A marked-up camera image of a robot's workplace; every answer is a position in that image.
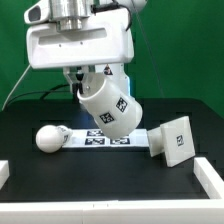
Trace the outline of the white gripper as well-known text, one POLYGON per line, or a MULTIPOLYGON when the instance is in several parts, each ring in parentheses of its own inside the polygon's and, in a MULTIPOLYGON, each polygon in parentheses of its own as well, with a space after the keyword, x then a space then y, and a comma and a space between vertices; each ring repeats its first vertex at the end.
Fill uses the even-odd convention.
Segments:
POLYGON ((83 20, 81 30, 58 32, 55 23, 31 26, 27 54, 34 69, 63 68, 73 95, 83 91, 85 65, 128 63, 134 57, 126 9, 106 11, 83 20))

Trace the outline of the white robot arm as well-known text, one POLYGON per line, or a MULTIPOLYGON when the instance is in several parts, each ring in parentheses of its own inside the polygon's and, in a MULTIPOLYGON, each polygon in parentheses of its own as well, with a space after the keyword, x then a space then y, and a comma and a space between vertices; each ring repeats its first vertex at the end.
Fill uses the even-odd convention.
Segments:
POLYGON ((134 57, 132 16, 147 0, 39 0, 24 13, 28 61, 34 69, 88 70, 111 78, 125 93, 130 79, 124 65, 134 57))

